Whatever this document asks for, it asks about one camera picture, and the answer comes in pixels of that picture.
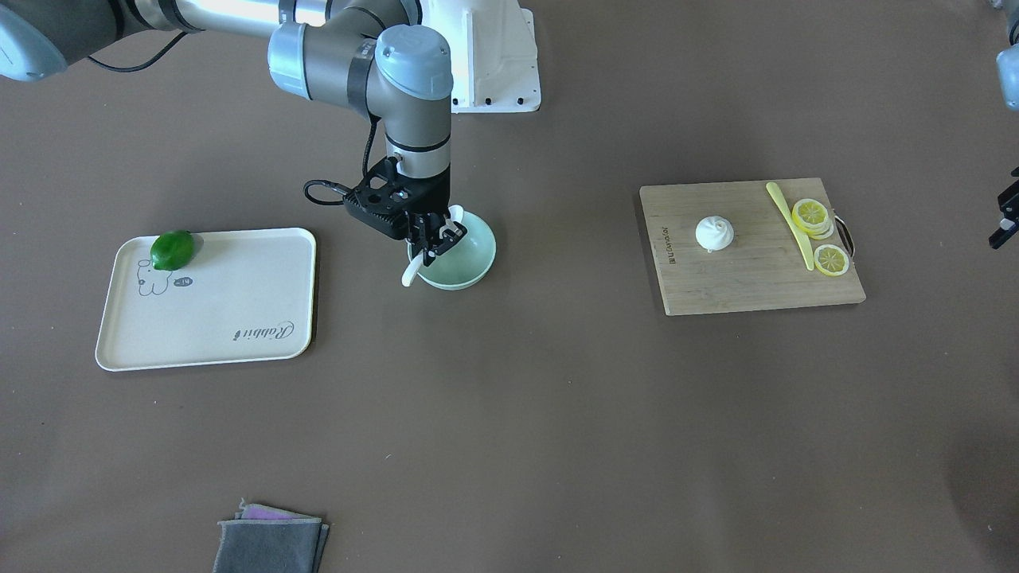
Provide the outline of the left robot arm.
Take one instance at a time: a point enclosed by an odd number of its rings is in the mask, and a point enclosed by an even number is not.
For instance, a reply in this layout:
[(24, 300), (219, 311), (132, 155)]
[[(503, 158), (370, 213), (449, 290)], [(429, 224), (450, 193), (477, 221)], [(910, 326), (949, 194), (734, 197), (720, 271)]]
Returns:
[[(986, 1), (993, 10), (1000, 11), (1005, 16), (1005, 35), (1009, 46), (996, 57), (998, 68), (998, 84), (1007, 107), (1012, 112), (1018, 111), (1018, 1)], [(1011, 173), (1014, 181), (998, 195), (998, 210), (1001, 220), (996, 231), (990, 235), (991, 249), (1000, 249), (1017, 232), (1018, 222), (1018, 167)]]

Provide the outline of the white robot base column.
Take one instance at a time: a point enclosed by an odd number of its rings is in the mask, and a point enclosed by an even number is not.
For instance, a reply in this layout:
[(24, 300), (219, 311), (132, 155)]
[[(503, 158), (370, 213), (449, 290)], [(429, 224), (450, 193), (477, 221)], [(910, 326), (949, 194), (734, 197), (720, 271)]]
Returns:
[(517, 1), (423, 1), (422, 23), (451, 47), (455, 114), (535, 112), (541, 105), (531, 10)]

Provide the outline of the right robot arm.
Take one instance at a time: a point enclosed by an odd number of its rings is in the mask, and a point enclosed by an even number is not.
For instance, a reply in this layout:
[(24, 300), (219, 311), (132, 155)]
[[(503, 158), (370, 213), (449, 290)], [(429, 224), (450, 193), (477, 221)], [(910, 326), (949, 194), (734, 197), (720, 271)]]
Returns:
[(2, 74), (40, 81), (142, 32), (266, 37), (280, 90), (385, 127), (386, 155), (336, 188), (354, 218), (429, 266), (467, 235), (449, 207), (451, 48), (419, 1), (4, 1)]

